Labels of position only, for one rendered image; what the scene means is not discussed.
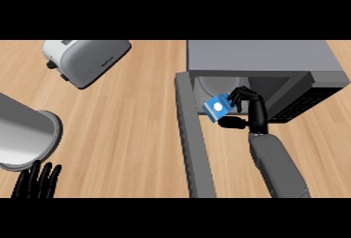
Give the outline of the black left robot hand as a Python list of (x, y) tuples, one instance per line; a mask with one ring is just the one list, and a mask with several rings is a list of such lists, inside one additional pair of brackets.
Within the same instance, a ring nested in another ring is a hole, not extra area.
[(61, 171), (61, 165), (52, 166), (52, 162), (42, 165), (42, 162), (36, 160), (32, 168), (20, 174), (11, 197), (52, 199)]

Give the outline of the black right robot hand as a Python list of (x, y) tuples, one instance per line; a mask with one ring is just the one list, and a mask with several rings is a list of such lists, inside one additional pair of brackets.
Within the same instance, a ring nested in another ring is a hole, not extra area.
[(225, 128), (245, 129), (250, 127), (250, 132), (254, 134), (268, 134), (268, 112), (265, 106), (263, 96), (253, 91), (247, 86), (239, 86), (228, 96), (231, 105), (238, 108), (238, 112), (242, 111), (242, 101), (248, 101), (248, 120), (238, 116), (225, 116), (219, 120), (219, 125)]

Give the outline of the blue milk carton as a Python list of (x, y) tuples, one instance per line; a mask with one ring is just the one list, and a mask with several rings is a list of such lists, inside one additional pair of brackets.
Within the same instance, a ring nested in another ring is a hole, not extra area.
[(228, 99), (228, 97), (229, 94), (223, 93), (210, 99), (203, 106), (206, 114), (213, 123), (216, 123), (235, 109), (232, 101)]

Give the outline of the grey microwave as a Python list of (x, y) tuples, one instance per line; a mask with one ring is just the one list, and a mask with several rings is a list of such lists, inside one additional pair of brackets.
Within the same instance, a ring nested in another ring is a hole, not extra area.
[(263, 96), (268, 120), (294, 120), (349, 85), (325, 41), (189, 40), (189, 72), (197, 106), (247, 86)]

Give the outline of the grey microwave door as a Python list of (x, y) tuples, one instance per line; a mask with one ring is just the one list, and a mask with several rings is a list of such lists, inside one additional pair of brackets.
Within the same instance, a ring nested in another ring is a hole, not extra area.
[(175, 86), (189, 197), (216, 198), (216, 186), (189, 73), (176, 74)]

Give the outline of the silver metal pot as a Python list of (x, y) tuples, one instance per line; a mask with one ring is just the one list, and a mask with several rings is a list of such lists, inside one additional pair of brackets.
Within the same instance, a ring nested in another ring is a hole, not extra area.
[(51, 157), (64, 134), (60, 116), (0, 93), (0, 167), (23, 171)]

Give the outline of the white toaster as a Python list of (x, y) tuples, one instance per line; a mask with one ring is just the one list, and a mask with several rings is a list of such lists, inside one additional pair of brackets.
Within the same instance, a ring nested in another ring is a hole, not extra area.
[(79, 89), (102, 77), (132, 49), (129, 40), (46, 40), (48, 67)]

